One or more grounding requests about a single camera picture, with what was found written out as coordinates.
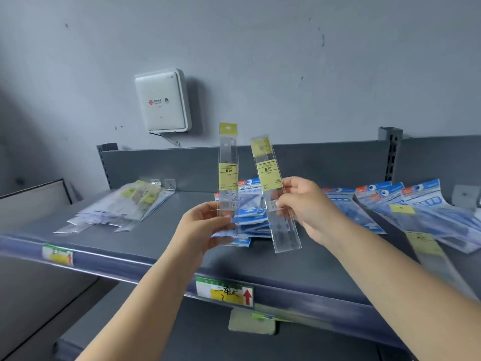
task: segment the white router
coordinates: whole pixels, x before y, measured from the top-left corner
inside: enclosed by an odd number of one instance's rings
[[[192,128],[184,72],[172,69],[137,75],[135,87],[149,133],[186,132]]]

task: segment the left hand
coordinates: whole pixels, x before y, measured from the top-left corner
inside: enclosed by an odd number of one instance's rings
[[[219,244],[232,242],[232,237],[211,236],[220,231],[233,229],[232,216],[218,217],[218,203],[211,201],[197,205],[186,212],[180,220],[176,232],[167,249],[183,257],[198,269],[204,254]]]

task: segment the cable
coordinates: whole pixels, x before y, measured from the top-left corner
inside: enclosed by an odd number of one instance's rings
[[[162,134],[152,133],[152,132],[149,132],[149,133],[150,133],[150,134],[153,134],[153,135],[155,135],[155,136],[162,137],[162,138],[164,138],[166,141],[168,141],[169,143],[175,145],[176,147],[182,148],[181,145],[180,145],[180,143],[179,143],[177,140],[176,140],[175,142],[173,142],[173,141],[171,141],[169,138],[164,137]]]

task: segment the hand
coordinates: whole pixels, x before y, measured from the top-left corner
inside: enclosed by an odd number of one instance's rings
[[[233,229],[231,216],[217,216],[218,203],[211,201],[197,205],[186,212],[180,220],[176,232],[166,251],[181,255],[189,264],[195,266],[194,271],[202,264],[204,254],[219,244],[232,242],[232,237],[211,236],[220,231]]]
[[[315,182],[301,177],[287,177],[282,183],[286,193],[280,196],[277,206],[290,207],[309,237],[327,245],[332,224],[345,220],[346,216]]]

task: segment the red arrow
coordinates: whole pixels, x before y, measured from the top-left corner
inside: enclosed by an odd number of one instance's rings
[[[250,305],[252,295],[250,294],[249,290],[245,291],[244,297],[245,297],[245,305]]]

